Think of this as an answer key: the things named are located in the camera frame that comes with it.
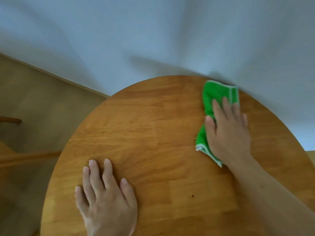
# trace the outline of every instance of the wooden tabletop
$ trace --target wooden tabletop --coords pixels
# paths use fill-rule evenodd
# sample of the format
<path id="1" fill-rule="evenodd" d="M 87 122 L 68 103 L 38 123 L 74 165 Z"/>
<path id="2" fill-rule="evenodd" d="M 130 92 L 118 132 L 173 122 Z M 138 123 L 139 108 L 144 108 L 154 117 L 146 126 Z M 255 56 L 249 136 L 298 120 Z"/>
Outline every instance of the wooden tabletop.
<path id="1" fill-rule="evenodd" d="M 78 127 L 51 177 L 41 236 L 86 235 L 75 205 L 89 159 L 114 165 L 117 181 L 134 186 L 139 203 L 134 235 L 263 235 L 252 206 L 227 167 L 195 150 L 203 124 L 206 78 L 164 76 L 116 93 Z M 240 91 L 252 155 L 315 210 L 315 170 L 301 145 L 267 108 Z"/>

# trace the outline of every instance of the baseboard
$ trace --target baseboard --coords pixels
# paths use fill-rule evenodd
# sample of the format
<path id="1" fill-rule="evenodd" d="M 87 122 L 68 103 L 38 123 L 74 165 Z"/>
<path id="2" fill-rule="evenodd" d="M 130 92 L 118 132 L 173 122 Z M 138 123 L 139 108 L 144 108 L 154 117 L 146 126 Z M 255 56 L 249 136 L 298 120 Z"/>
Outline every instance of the baseboard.
<path id="1" fill-rule="evenodd" d="M 0 53 L 0 55 L 6 57 L 6 58 L 8 58 L 8 59 L 11 59 L 11 60 L 13 60 L 13 61 L 15 61 L 15 62 L 18 62 L 18 63 L 20 63 L 20 64 L 22 64 L 22 65 L 25 65 L 25 66 L 27 66 L 27 67 L 30 67 L 30 68 L 35 69 L 35 70 L 37 70 L 37 71 L 40 71 L 40 72 L 42 72 L 42 73 L 44 73 L 44 74 L 47 74 L 47 75 L 50 75 L 50 76 L 52 76 L 52 77 L 54 77 L 54 78 L 60 79 L 60 80 L 62 80 L 62 81 L 65 81 L 66 83 L 72 84 L 72 85 L 74 85 L 74 86 L 76 86 L 76 87 L 85 89 L 85 90 L 90 91 L 90 92 L 92 92 L 92 93 L 96 93 L 96 94 L 98 94 L 98 95 L 100 95 L 100 96 L 102 96 L 102 97 L 105 97 L 105 98 L 109 98 L 109 97 L 110 97 L 110 96 L 107 95 L 107 94 L 104 94 L 104 93 L 101 93 L 101 92 L 96 91 L 96 90 L 94 90 L 94 89 L 85 87 L 85 86 L 83 86 L 83 85 L 81 85 L 81 84 L 78 84 L 78 83 L 76 83 L 76 82 L 73 82 L 73 81 L 71 81 L 71 80 L 62 78 L 62 77 L 60 77 L 60 76 L 58 76 L 58 75 L 55 75 L 55 74 L 53 74 L 53 73 L 50 73 L 50 72 L 44 70 L 44 69 L 38 68 L 38 67 L 33 66 L 33 65 L 31 65 L 31 64 L 25 63 L 25 62 L 23 62 L 23 61 L 21 61 L 21 60 L 15 59 L 15 58 L 13 58 L 13 57 L 11 57 L 11 56 L 9 56 L 9 55 L 3 54 L 3 53 Z"/>

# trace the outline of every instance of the finger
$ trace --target finger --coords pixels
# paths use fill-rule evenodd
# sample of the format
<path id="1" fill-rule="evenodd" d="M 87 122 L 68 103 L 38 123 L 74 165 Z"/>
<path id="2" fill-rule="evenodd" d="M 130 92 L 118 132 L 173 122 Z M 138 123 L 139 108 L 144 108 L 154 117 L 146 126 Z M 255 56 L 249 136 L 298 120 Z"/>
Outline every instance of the finger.
<path id="1" fill-rule="evenodd" d="M 89 204 L 93 204 L 96 201 L 96 196 L 90 182 L 90 169 L 83 167 L 83 190 Z"/>
<path id="2" fill-rule="evenodd" d="M 100 195 L 102 191 L 105 190 L 103 182 L 100 178 L 100 170 L 95 160 L 89 160 L 89 166 L 91 170 L 91 185 L 93 187 L 96 197 L 98 197 L 98 195 Z"/>
<path id="3" fill-rule="evenodd" d="M 113 176 L 113 166 L 109 159 L 104 160 L 104 172 L 102 175 L 106 190 L 118 187 L 117 182 Z"/>
<path id="4" fill-rule="evenodd" d="M 120 190 L 125 197 L 129 207 L 134 209 L 137 208 L 138 204 L 134 189 L 125 178 L 121 179 Z"/>
<path id="5" fill-rule="evenodd" d="M 232 104 L 232 112 L 234 115 L 235 120 L 239 123 L 242 124 L 242 117 L 241 117 L 241 111 L 239 109 L 239 104 L 238 103 L 233 103 Z"/>
<path id="6" fill-rule="evenodd" d="M 247 115 L 244 113 L 243 115 L 242 115 L 242 125 L 243 125 L 243 127 L 247 127 Z"/>
<path id="7" fill-rule="evenodd" d="M 83 191 L 80 186 L 76 186 L 75 196 L 76 196 L 76 205 L 81 215 L 85 216 L 88 212 L 89 206 L 84 200 Z"/>
<path id="8" fill-rule="evenodd" d="M 224 114 L 226 115 L 226 118 L 232 119 L 233 118 L 232 108 L 226 97 L 223 97 L 222 99 L 222 106 L 223 106 L 223 111 L 224 111 Z"/>
<path id="9" fill-rule="evenodd" d="M 220 107 L 219 103 L 215 99 L 212 100 L 212 107 L 215 113 L 215 119 L 217 123 L 220 123 L 222 120 L 226 119 L 222 108 Z"/>
<path id="10" fill-rule="evenodd" d="M 210 116 L 206 116 L 204 118 L 204 126 L 206 128 L 207 140 L 210 142 L 215 136 L 215 121 Z"/>

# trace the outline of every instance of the floor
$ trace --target floor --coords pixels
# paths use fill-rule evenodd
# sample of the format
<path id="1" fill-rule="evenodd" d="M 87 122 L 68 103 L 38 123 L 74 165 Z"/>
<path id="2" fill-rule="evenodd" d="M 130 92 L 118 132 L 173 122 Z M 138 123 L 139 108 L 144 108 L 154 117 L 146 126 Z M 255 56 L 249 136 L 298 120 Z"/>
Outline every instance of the floor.
<path id="1" fill-rule="evenodd" d="M 0 56 L 0 143 L 15 152 L 62 150 L 104 97 Z M 30 236 L 40 226 L 42 205 L 56 159 L 2 168 L 0 235 Z"/>

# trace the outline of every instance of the cleaning rag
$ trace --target cleaning rag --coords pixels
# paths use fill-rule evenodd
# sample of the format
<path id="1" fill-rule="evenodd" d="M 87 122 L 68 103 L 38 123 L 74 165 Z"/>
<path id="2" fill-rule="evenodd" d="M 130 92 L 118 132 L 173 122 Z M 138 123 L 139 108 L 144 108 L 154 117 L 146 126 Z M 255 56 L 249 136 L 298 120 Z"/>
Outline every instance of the cleaning rag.
<path id="1" fill-rule="evenodd" d="M 216 99 L 219 105 L 222 107 L 223 97 L 226 97 L 230 104 L 239 104 L 238 87 L 225 85 L 213 80 L 208 80 L 205 83 L 202 92 L 204 111 L 206 115 L 211 116 L 214 121 L 215 115 L 212 108 L 212 100 Z M 219 160 L 212 154 L 211 149 L 208 145 L 206 128 L 204 124 L 201 127 L 196 138 L 196 151 L 204 152 L 205 154 L 210 156 L 220 167 L 222 167 L 222 165 L 224 164 L 221 160 Z"/>

